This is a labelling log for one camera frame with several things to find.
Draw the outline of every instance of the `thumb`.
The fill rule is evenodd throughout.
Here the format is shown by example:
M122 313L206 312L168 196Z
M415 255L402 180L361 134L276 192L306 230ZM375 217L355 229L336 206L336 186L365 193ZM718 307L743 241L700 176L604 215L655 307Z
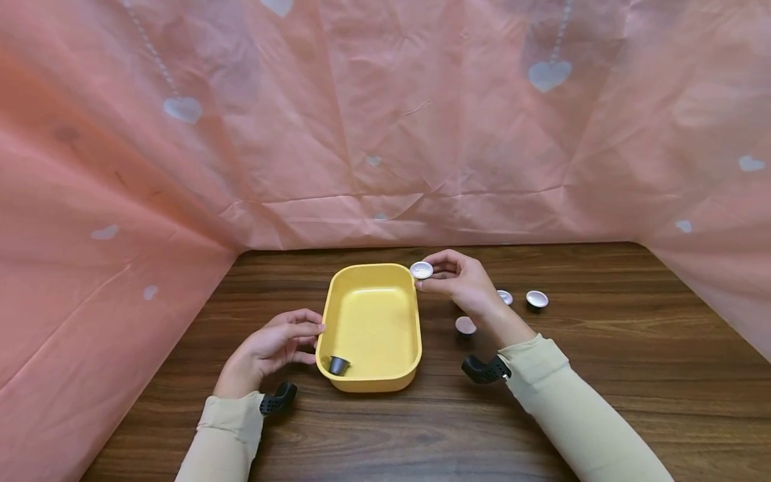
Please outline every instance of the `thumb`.
M423 279L415 283L415 287L424 293L440 293L452 296L454 292L454 279Z

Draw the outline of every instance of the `wooden table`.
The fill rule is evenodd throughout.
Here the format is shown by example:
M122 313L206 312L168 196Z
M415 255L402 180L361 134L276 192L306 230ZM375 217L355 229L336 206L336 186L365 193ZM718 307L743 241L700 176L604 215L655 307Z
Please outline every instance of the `wooden table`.
M410 265L425 248L243 255L83 480L172 480L205 398L231 352L273 315L322 311L347 265ZM644 248L633 244L464 248L515 309L651 445L678 481L768 481L771 365ZM551 298L533 315L529 289ZM502 383L460 371L482 334L455 336L457 308L420 295L423 360L400 393L349 395L315 367L276 376L299 386L294 410L266 422L251 480L575 480Z

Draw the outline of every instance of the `white heart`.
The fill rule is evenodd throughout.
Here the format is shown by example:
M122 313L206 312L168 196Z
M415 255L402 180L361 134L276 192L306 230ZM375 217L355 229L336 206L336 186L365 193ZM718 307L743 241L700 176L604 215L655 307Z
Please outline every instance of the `white heart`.
M200 102L193 97L169 97L163 101L163 110L174 119L195 124L204 113Z
M530 68L527 77L536 89L545 93L564 82L571 70L570 62L539 62Z
M153 299L153 296L158 292L158 287L155 285L150 285L145 287L145 291L143 293L144 298L149 301Z
M766 166L766 163L760 159L754 159L752 156L744 156L739 159L739 167L745 172L753 170L761 170Z
M104 229L97 229L96 231L91 231L91 239L100 239L102 241L106 239L113 239L113 237L117 233L118 233L118 225L111 224L110 226L107 226Z
M687 219L681 219L680 221L676 221L675 226L680 228L680 231L684 233L690 233L691 231L693 231L693 226L691 226L691 221L688 221Z
M268 7L274 14L284 18L295 4L295 0L260 0L260 3Z

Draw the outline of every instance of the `beige sleeve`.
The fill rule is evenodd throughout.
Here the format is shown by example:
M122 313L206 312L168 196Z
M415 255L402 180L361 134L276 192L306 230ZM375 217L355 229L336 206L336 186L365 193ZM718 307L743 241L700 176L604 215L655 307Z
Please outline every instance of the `beige sleeve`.
M659 482L672 476L612 406L573 371L552 340L499 351L507 385L582 482Z
M207 398L175 481L246 482L262 435L263 398L259 392L240 399Z

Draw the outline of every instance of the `pink backdrop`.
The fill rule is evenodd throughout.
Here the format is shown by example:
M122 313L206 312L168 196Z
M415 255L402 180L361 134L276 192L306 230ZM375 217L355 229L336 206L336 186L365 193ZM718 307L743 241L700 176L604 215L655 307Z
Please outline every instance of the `pink backdrop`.
M771 357L769 45L750 0L0 2L0 473L76 480L247 249L633 240Z

